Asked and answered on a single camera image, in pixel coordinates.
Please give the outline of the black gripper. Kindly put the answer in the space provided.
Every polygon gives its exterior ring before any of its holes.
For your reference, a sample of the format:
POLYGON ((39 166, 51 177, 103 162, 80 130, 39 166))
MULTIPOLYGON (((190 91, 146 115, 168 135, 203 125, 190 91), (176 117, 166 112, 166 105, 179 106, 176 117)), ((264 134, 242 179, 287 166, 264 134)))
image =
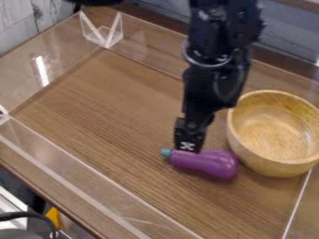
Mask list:
POLYGON ((175 123, 175 149, 199 153, 207 126, 219 110, 232 108, 244 88, 251 61, 231 61, 214 68, 191 64, 183 73, 183 118, 175 123))

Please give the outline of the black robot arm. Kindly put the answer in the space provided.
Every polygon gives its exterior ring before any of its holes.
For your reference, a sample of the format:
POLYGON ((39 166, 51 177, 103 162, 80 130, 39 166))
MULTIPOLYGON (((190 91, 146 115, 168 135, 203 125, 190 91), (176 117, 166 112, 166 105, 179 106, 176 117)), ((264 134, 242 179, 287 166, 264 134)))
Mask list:
POLYGON ((258 0, 190 0, 190 8, 175 148, 198 153, 216 112, 236 106, 251 70, 251 46, 264 21, 258 0))

